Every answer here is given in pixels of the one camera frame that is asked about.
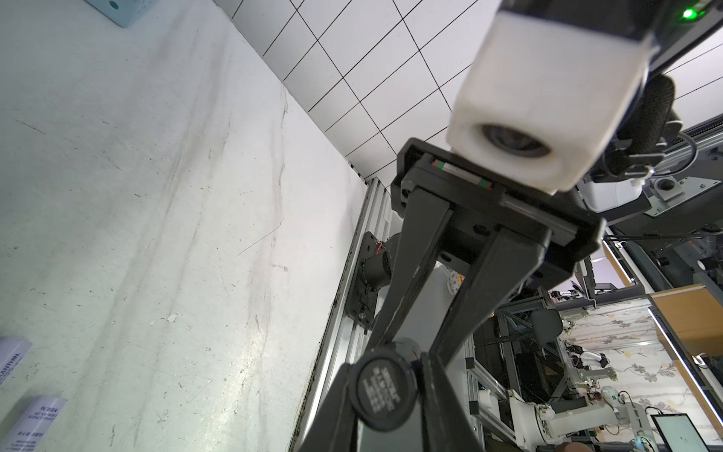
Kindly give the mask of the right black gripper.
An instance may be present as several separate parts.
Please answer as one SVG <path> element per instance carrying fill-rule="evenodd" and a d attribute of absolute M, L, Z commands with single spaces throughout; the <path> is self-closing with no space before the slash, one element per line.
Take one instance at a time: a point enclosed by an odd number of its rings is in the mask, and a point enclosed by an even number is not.
<path fill-rule="evenodd" d="M 391 343 L 433 267 L 463 284 L 429 350 L 447 367 L 518 289 L 552 289 L 600 249 L 606 220 L 527 188 L 421 139 L 397 156 L 393 210 L 403 220 L 391 284 L 366 348 Z"/>

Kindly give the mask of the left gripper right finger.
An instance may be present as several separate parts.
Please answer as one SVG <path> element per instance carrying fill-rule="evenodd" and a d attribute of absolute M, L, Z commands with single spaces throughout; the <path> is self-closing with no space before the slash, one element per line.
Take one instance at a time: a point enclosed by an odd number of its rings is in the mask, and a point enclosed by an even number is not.
<path fill-rule="evenodd" d="M 482 451 L 440 360 L 423 352 L 417 363 L 424 451 Z"/>

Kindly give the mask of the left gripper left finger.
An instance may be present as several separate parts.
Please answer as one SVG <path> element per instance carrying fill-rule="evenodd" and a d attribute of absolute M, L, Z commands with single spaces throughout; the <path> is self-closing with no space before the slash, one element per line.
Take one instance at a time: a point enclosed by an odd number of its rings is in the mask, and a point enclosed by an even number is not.
<path fill-rule="evenodd" d="M 329 388 L 300 452 L 351 452 L 357 450 L 358 419 L 349 395 L 352 365 L 344 363 Z"/>

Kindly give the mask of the black lipstick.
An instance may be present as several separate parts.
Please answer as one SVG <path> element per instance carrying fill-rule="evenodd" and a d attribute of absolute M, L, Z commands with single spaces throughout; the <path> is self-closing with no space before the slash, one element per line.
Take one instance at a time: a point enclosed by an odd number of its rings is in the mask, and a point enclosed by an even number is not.
<path fill-rule="evenodd" d="M 351 404 L 369 429 L 394 431 L 410 418 L 419 395 L 414 366 L 421 355 L 419 345 L 403 337 L 365 350 L 352 365 Z"/>

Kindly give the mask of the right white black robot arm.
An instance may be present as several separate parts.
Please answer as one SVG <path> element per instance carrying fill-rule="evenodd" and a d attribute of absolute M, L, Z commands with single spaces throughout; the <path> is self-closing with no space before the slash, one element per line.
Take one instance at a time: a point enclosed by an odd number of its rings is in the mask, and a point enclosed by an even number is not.
<path fill-rule="evenodd" d="M 643 178 L 675 97 L 664 71 L 722 25 L 718 1 L 505 1 L 455 101 L 442 150 L 397 158 L 403 223 L 368 351 L 395 339 L 433 267 L 463 278 L 430 353 L 449 363 L 525 288 L 550 289 L 596 252 L 604 219 L 566 199 L 586 176 Z"/>

